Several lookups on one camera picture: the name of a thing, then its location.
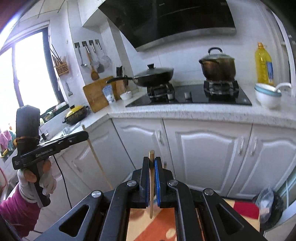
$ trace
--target red object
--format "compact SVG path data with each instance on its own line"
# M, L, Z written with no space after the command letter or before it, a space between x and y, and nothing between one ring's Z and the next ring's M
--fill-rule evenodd
M175 212L173 208L164 208L134 241L174 241L176 232L167 237L169 229L176 229Z
M237 211L240 215L248 218L258 219L259 218L259 208L250 202L235 202L233 209Z
M3 170L1 169L1 167L0 167L0 171L1 171L2 175L3 175L3 177L4 177L4 180L5 180L5 184L4 184L4 186L0 187L0 195L1 195L2 192L3 192L3 189L4 189L4 188L6 187L6 185L7 185L7 179L6 179L6 176L5 176L4 172L3 172Z

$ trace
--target cabinet door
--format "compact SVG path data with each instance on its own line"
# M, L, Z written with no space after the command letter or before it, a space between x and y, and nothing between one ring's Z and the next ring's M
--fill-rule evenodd
M89 131L89 138L106 176L113 188L115 188L135 168L119 139L112 121L108 120ZM110 190L88 142L76 144L63 157L91 190L101 190L103 192Z
M113 123L136 169L142 168L144 156L154 150L155 157L160 156L175 176L162 119L113 119Z
M241 166L251 125L164 120L176 179L226 196Z
M62 156L57 159L57 162L59 163L59 166L65 177L69 198L72 207L74 207L91 192L91 189L88 188L73 172ZM53 158L52 173L57 181L57 187L54 193L50 194L50 205L43 207L40 211L40 215L35 226L35 230L40 232L46 231L51 225L53 225L71 209L67 199L67 193L61 172L59 171L55 161L53 161ZM28 239L34 240L37 236L39 236L38 233L30 232Z
M253 125L246 156L229 192L251 199L262 189L277 191L296 165L296 130Z

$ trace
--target pan lid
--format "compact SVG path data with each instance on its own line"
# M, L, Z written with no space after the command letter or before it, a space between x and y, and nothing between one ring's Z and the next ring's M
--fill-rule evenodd
M138 73L134 78L141 78L144 76L149 76L149 75L154 75L154 74L162 74L162 73L166 73L166 72L171 72L174 69L173 68L155 68L154 64L148 64L148 70L145 70L141 73Z
M219 54L211 54L211 51L214 50L214 49L217 49L219 50L221 53ZM203 60L211 60L211 59L234 59L232 58L231 56L227 55L227 54L224 54L222 49L218 48L218 47L213 47L213 48L210 48L208 50L208 53L209 55L206 55L204 56L203 58L200 59L200 61L203 61Z
M66 114L66 118L69 117L70 115L74 114L75 112L79 111L83 107L84 107L83 105L78 105L78 106L72 105L70 107L71 110Z

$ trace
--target gas stove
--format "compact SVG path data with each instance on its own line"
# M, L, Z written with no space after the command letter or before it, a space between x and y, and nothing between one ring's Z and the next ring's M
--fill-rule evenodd
M252 105L247 95L239 87L237 81L219 83L205 81L204 84L177 87L169 84L156 87L153 90L149 88L147 92L147 95L140 97L126 107L157 104Z

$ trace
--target gloved hand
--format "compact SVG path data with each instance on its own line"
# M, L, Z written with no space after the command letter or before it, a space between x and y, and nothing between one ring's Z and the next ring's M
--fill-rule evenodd
M43 163L43 175L40 177L39 185L43 188L42 193L48 195L53 193L57 187L57 181L52 175L50 160L45 160ZM19 190L22 197L29 203L35 203L37 200L34 197L33 191L29 182L36 182L37 177L27 168L20 169L17 172L19 179Z

